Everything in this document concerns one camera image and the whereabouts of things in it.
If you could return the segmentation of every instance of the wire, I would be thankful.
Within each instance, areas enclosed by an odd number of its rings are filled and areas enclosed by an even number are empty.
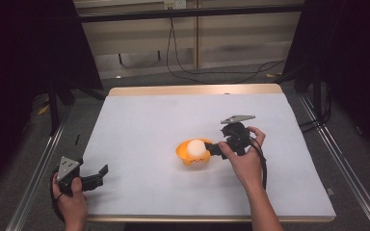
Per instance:
[[[254,150],[257,152],[257,155],[259,155],[260,158],[260,164],[263,170],[263,177],[262,177],[262,185],[263,189],[266,190],[267,186],[267,165],[266,165],[266,158],[264,158],[263,150],[261,149],[260,143],[253,137],[251,137],[251,140],[254,140],[257,143],[257,146],[254,145],[254,143],[251,141],[251,147],[254,148]]]
[[[305,122],[305,123],[300,124],[299,125],[300,127],[304,127],[304,126],[309,125],[309,124],[314,124],[314,126],[308,128],[308,129],[302,130],[302,133],[309,132],[309,131],[313,130],[314,128],[318,128],[322,124],[326,124],[331,118],[331,107],[332,107],[331,92],[330,92],[330,88],[327,88],[327,96],[326,96],[326,101],[325,101],[325,104],[324,104],[324,111],[325,112],[322,114],[321,118],[314,119],[314,120],[311,120],[309,122]]]
[[[170,37],[169,37],[169,40],[168,40],[168,48],[167,48],[167,54],[166,54],[166,61],[167,61],[167,68],[168,70],[170,71],[170,73],[177,77],[177,78],[181,78],[181,79],[187,79],[187,80],[192,80],[192,81],[195,81],[195,82],[199,82],[199,83],[203,83],[203,84],[218,84],[218,83],[207,83],[207,82],[204,82],[204,81],[201,81],[201,80],[197,80],[197,79],[193,79],[193,78],[189,78],[189,77],[184,77],[184,76],[179,76],[175,73],[172,72],[172,70],[170,69],[170,66],[169,66],[169,62],[168,62],[168,54],[170,52],[170,47],[171,47],[171,37],[173,37],[173,43],[174,43],[174,48],[175,48],[175,57],[176,57],[176,61],[179,65],[179,67],[181,68],[182,71],[188,73],[188,74],[192,74],[192,75],[200,75],[200,74],[253,74],[252,76],[246,78],[246,79],[243,79],[241,81],[238,81],[238,82],[234,82],[234,83],[230,83],[230,84],[240,84],[240,83],[243,83],[243,82],[246,82],[248,81],[249,79],[252,79],[253,77],[255,77],[258,73],[261,73],[261,72],[264,72],[264,71],[267,71],[269,69],[272,69],[274,68],[276,65],[278,64],[281,64],[283,62],[285,62],[285,59],[281,60],[281,61],[272,61],[272,62],[267,62],[265,64],[262,64],[257,71],[249,71],[249,72],[244,72],[244,71],[203,71],[203,72],[191,72],[189,70],[186,70],[182,64],[180,63],[179,61],[179,57],[178,57],[178,51],[177,51],[177,45],[176,45],[176,35],[175,35],[175,30],[173,28],[173,20],[171,18],[171,29],[170,29]],[[265,68],[262,70],[263,66],[266,65],[266,64],[271,64],[271,63],[275,63],[274,65],[268,67],[268,68]]]

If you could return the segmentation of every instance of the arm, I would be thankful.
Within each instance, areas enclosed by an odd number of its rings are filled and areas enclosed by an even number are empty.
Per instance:
[[[58,198],[59,210],[65,218],[65,231],[83,231],[87,218],[86,197],[82,193],[82,181],[76,177],[71,183],[73,196],[62,194],[56,183],[57,173],[53,177],[53,194]]]
[[[261,146],[266,135],[258,128],[248,127],[248,129],[256,134],[256,140]],[[260,159],[254,148],[251,147],[243,156],[237,156],[225,142],[220,142],[219,147],[230,160],[237,178],[246,190],[251,206],[253,230],[282,230],[269,197],[263,189]]]

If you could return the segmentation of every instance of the dark background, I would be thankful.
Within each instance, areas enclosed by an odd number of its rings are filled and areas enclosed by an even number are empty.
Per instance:
[[[74,15],[71,0],[0,1],[0,170],[30,118],[32,101],[48,92],[51,81],[55,88],[102,88],[82,26],[39,23]]]

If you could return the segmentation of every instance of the hand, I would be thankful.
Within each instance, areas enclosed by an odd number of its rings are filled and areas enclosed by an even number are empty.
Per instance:
[[[248,127],[248,129],[252,133],[256,134],[257,142],[253,141],[253,143],[256,147],[260,148],[266,135],[258,128]],[[260,158],[254,148],[251,147],[243,156],[237,156],[224,141],[219,142],[219,147],[230,160],[237,178],[245,188],[248,186],[262,188],[262,169]]]
[[[68,196],[60,192],[56,183],[57,173],[52,180],[53,194],[58,198],[57,203],[60,212],[65,218],[65,230],[83,230],[87,218],[87,198],[82,193],[82,181],[79,177],[73,179],[71,191],[73,196]]]

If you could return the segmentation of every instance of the white table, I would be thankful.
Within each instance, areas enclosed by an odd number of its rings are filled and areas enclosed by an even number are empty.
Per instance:
[[[220,121],[244,121],[267,135],[267,193],[280,221],[327,222],[335,212],[278,85],[117,88],[110,91],[84,154],[82,175],[105,164],[104,185],[87,192],[92,221],[249,221],[243,187],[228,160],[188,167],[183,141],[223,141]]]

